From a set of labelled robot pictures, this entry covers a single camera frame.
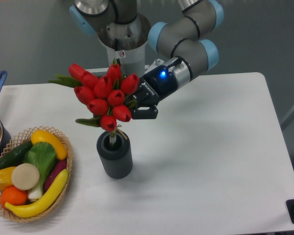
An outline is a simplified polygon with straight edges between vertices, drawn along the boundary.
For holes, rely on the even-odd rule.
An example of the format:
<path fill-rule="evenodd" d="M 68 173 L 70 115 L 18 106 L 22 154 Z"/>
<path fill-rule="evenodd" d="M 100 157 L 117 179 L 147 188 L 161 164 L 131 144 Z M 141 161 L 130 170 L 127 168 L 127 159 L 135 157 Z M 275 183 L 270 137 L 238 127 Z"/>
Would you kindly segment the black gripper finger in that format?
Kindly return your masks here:
<path fill-rule="evenodd" d="M 132 119 L 156 119 L 158 116 L 158 109 L 155 105 L 135 108 L 132 110 L 131 115 Z"/>

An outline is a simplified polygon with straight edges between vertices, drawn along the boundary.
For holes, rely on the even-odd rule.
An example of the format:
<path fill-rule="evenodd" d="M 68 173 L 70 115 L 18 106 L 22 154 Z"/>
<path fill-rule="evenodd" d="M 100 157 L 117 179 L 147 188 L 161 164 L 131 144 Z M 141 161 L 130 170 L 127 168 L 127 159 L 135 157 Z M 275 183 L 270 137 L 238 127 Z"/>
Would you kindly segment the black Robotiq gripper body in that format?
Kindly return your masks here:
<path fill-rule="evenodd" d="M 136 109 L 151 107 L 177 91 L 178 80 L 173 73 L 177 63 L 159 65 L 140 78 L 140 85 L 133 98 L 137 101 Z"/>

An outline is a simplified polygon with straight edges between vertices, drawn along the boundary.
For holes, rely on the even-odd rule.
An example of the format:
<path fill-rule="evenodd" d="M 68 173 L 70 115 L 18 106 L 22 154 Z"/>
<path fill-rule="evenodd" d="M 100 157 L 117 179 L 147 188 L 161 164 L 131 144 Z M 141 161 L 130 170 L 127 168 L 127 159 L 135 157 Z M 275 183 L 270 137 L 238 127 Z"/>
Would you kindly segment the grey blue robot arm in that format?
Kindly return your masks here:
<path fill-rule="evenodd" d="M 224 19 L 215 0 L 181 0 L 182 18 L 151 25 L 134 0 L 76 0 L 70 14 L 86 34 L 96 34 L 109 61 L 136 73 L 138 90 L 129 97 L 133 119 L 155 119 L 158 103 L 206 73 L 219 61 L 217 47 L 203 36 Z"/>

